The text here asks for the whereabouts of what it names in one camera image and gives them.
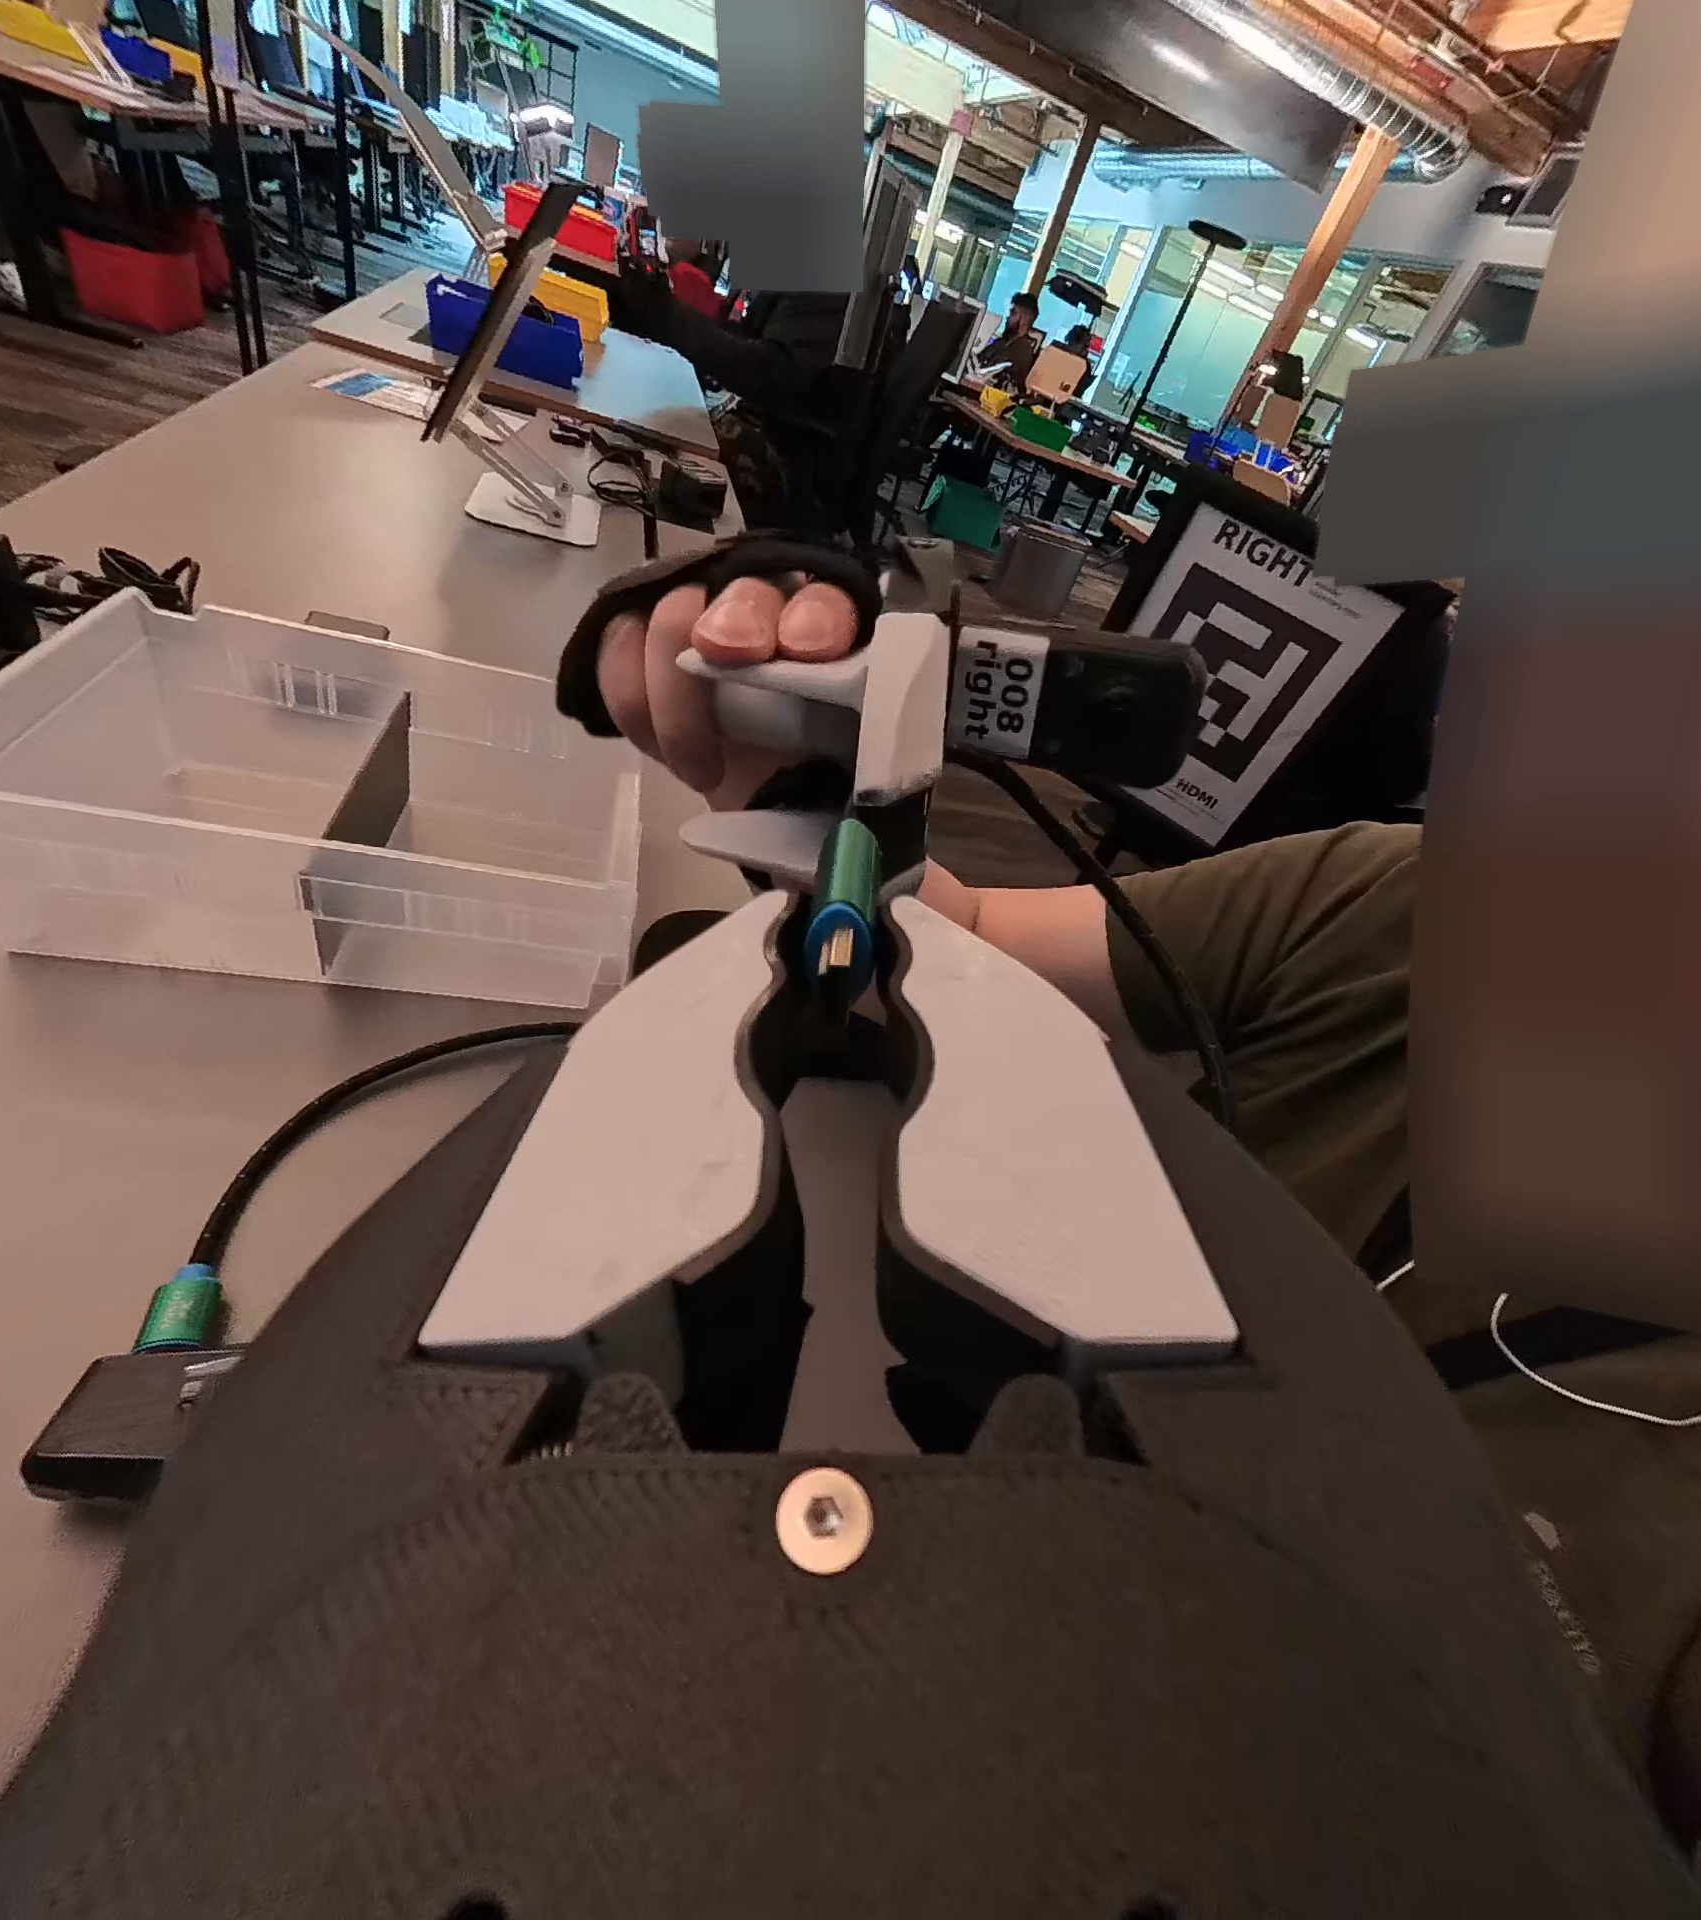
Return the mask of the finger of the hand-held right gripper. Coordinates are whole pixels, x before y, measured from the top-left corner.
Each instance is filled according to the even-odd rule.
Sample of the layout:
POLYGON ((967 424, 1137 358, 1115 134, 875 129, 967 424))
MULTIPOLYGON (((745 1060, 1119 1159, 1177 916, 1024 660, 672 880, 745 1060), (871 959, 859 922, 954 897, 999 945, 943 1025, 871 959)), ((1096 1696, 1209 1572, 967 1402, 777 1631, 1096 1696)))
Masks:
POLYGON ((937 612, 884 612, 864 651, 859 753, 848 814, 878 850, 877 899, 919 890, 928 809, 944 772, 952 636, 937 612))

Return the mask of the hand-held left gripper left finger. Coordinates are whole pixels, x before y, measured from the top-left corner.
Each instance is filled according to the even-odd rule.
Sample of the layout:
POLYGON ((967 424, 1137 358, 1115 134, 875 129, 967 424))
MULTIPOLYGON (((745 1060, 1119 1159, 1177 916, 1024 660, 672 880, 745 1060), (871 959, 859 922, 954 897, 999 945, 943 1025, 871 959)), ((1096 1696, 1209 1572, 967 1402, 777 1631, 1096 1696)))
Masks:
POLYGON ((424 1356, 642 1374, 680 1408, 789 1382, 803 1221, 752 1041, 779 1036, 794 904, 759 894, 579 1031, 420 1326, 424 1356))

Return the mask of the black HDMI switch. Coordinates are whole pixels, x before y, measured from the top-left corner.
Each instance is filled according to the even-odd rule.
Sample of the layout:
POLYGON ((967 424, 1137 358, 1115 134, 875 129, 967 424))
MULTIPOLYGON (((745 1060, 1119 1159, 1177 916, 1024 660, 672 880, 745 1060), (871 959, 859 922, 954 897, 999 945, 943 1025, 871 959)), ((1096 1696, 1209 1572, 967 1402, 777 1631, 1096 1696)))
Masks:
POLYGON ((245 1355, 221 1348, 97 1359, 22 1454, 22 1487, 47 1503, 144 1503, 245 1355))

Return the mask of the clear plastic bin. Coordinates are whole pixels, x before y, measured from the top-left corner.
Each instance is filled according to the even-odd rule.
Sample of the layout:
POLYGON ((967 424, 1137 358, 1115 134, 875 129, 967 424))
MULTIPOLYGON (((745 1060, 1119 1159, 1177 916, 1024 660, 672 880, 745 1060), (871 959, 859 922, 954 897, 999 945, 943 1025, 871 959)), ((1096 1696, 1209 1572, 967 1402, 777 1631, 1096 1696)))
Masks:
POLYGON ((587 1011, 639 852, 540 677, 134 590, 0 673, 10 953, 587 1011))

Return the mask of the person's right hand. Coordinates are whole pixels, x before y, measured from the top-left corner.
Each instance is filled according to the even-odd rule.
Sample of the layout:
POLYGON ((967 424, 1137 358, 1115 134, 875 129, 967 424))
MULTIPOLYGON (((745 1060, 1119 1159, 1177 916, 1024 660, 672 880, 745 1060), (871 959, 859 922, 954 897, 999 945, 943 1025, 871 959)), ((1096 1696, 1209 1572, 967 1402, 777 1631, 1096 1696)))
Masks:
POLYGON ((718 811, 746 804, 797 759, 718 734, 714 691, 680 670, 694 652, 722 669, 845 658, 859 611, 803 575, 743 578, 718 595, 687 585, 644 615, 621 615, 598 651, 598 693, 619 733, 718 811))

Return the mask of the grey metal bucket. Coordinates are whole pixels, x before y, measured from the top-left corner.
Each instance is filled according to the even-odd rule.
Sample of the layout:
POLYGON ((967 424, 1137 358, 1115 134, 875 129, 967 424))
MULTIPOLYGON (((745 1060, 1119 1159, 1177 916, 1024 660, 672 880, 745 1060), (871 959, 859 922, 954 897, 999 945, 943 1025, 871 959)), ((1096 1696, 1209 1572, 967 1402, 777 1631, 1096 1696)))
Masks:
POLYGON ((1020 521, 1004 536, 991 578, 991 597, 1020 618, 1051 623, 1068 611, 1090 538, 1052 523, 1020 521))

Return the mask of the green bag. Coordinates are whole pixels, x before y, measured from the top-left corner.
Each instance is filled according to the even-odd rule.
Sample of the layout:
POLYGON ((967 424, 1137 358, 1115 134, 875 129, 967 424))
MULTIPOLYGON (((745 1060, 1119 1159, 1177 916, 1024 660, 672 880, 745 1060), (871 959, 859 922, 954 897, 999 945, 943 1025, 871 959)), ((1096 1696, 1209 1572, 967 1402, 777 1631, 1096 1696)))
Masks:
POLYGON ((919 509, 926 535, 940 543, 992 556, 1004 530, 1004 509, 979 485, 937 474, 919 509))

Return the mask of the silver folding stand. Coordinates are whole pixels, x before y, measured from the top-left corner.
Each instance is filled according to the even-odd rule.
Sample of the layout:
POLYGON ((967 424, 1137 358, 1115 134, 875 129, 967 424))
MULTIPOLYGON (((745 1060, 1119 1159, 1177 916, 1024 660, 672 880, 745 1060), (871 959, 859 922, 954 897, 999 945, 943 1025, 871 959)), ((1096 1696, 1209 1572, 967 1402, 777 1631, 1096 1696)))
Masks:
MULTIPOLYGON (((400 82, 325 29, 310 13, 298 10, 298 19, 310 37, 332 50, 334 64, 348 63, 369 84, 379 86, 396 111, 410 147, 420 154, 431 178, 470 230, 474 242, 472 269, 487 275, 491 259, 503 256, 501 282, 484 281, 480 286, 491 291, 493 301, 487 318, 499 327, 503 337, 509 337, 528 291, 546 272, 558 230, 574 205, 574 187, 546 194, 528 229, 511 235, 503 215, 483 203, 474 183, 468 181, 455 158, 449 141, 438 133, 428 112, 402 91, 400 82)), ((480 395, 496 372, 499 344, 499 341, 484 342, 463 358, 455 358, 451 372, 441 383, 422 441, 427 444, 457 441, 501 482, 512 510, 525 512, 532 528, 568 535, 574 524, 574 485, 566 474, 532 448, 525 428, 511 435, 494 428, 493 439, 487 439, 479 428, 479 421, 484 418, 480 395)))

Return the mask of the black floor lamp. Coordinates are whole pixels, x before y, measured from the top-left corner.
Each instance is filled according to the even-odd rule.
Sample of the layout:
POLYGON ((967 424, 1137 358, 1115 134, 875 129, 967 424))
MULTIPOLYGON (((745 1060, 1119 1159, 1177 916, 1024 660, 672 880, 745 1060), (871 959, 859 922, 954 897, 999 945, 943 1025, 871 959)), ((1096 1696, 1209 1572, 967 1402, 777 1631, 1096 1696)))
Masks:
POLYGON ((1242 238, 1241 235, 1236 235, 1235 230, 1224 229, 1224 226, 1220 226, 1220 224, 1217 224, 1217 222, 1213 222, 1213 221, 1206 221, 1206 219, 1197 219, 1197 221, 1193 221, 1190 232, 1193 232, 1195 240, 1198 242, 1198 256, 1197 256, 1193 275, 1190 275, 1190 279, 1188 279, 1188 282, 1187 282, 1187 286, 1184 286, 1184 292, 1182 292, 1182 296, 1180 296, 1180 301, 1178 301, 1178 306, 1177 306, 1177 310, 1175 310, 1175 315, 1172 315, 1172 320, 1171 320, 1171 325, 1167 327, 1164 338, 1163 338, 1163 342, 1161 342, 1161 347, 1159 347, 1159 351, 1157 351, 1157 354, 1155 354, 1155 360, 1152 360, 1152 364, 1151 364, 1151 370, 1148 370, 1148 374, 1143 379, 1143 383, 1139 385, 1137 396, 1135 396, 1132 402, 1131 402, 1131 408, 1129 408, 1129 415, 1126 415, 1126 421, 1124 421, 1124 428, 1123 428, 1123 436, 1120 436, 1120 441, 1119 441, 1119 453, 1120 453, 1120 455, 1123 455, 1124 448, 1135 441, 1137 424, 1139 424, 1139 421, 1140 421, 1140 415, 1143 415, 1146 402, 1151 400, 1151 395, 1152 395, 1152 389, 1155 389, 1155 385, 1157 385, 1157 379, 1161 376, 1161 372, 1163 372, 1163 368, 1164 368, 1164 364, 1167 364, 1167 360, 1168 360, 1168 354, 1171 354, 1171 351, 1172 351, 1172 347, 1175 347, 1175 342, 1177 342, 1177 338, 1178 338, 1178 332, 1182 331, 1182 325, 1184 325, 1184 320, 1187 320, 1187 315, 1188 315, 1193 303, 1195 303, 1197 296, 1198 296, 1198 291, 1201 291, 1201 286, 1203 286, 1203 279, 1206 277, 1206 272, 1209 272, 1209 269, 1210 269, 1217 253, 1218 253, 1218 250, 1224 250, 1224 253, 1242 253, 1244 247, 1247 247, 1247 242, 1244 242, 1244 238, 1242 238))

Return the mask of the yellow storage bin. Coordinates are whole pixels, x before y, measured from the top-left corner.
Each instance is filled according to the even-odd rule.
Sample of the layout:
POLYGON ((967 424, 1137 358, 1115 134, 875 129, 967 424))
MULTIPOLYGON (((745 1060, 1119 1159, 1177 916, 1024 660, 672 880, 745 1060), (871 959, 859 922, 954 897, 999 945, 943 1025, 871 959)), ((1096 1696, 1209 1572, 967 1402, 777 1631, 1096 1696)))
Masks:
POLYGON ((576 357, 601 342, 608 328, 608 295, 602 286, 564 272, 558 261, 528 291, 509 337, 518 358, 576 357))

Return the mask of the red storage bin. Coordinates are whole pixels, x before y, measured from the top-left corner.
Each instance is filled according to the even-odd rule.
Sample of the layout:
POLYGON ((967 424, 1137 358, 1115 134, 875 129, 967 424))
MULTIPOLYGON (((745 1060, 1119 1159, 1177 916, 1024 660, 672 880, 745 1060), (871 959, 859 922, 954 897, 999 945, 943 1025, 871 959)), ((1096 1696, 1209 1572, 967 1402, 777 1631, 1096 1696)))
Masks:
MULTIPOLYGON (((546 190, 528 183, 511 183, 504 188, 504 226, 511 235, 522 232, 536 215, 546 190)), ((619 256, 619 230, 597 205, 576 200, 564 216, 557 237, 560 250, 613 267, 619 256)))

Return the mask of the blue white leaflet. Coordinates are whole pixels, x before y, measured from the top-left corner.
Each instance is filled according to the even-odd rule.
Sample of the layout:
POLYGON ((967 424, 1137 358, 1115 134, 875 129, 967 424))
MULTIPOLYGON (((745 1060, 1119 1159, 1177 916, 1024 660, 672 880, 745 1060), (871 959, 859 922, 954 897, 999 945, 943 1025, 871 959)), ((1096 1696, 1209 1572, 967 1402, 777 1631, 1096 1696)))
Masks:
POLYGON ((427 424, 438 398, 438 390, 427 383, 398 379, 392 372, 377 368, 346 368, 326 374, 312 383, 317 392, 337 398, 369 404, 374 411, 395 415, 404 421, 427 424))

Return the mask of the person's olive clothing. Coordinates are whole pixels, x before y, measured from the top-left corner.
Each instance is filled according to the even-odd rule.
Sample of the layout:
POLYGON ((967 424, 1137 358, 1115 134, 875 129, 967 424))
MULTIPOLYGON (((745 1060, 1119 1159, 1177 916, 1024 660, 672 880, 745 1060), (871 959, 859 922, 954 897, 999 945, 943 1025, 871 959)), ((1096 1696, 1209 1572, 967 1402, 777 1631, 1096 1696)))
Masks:
POLYGON ((1614 1747, 1701 1888, 1701 1338, 1401 1278, 1614 1747))

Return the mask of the wooden post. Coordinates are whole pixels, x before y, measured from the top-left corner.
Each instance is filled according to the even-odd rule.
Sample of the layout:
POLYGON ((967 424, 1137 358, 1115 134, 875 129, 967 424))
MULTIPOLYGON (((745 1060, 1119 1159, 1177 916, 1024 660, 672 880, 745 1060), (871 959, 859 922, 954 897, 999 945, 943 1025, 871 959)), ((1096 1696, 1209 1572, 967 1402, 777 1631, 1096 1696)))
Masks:
POLYGON ((1396 157, 1398 143, 1386 133, 1372 127, 1361 133, 1328 205, 1316 219, 1293 279, 1250 354, 1247 364, 1250 376, 1273 364, 1275 354, 1289 352, 1294 347, 1309 310, 1319 304, 1333 270, 1396 157))

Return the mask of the silver air duct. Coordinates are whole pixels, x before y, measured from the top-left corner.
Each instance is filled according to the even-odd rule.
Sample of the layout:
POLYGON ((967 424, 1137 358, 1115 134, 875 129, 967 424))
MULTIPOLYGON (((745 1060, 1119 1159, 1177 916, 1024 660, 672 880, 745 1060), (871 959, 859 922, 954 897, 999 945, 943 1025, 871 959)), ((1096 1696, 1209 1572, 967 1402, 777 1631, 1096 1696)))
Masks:
POLYGON ((1382 59, 1348 32, 1302 23, 1293 4, 1193 3, 1188 13, 1363 131, 1389 139, 1418 181, 1447 181, 1471 158, 1460 121, 1418 105, 1411 82, 1386 77, 1382 59))

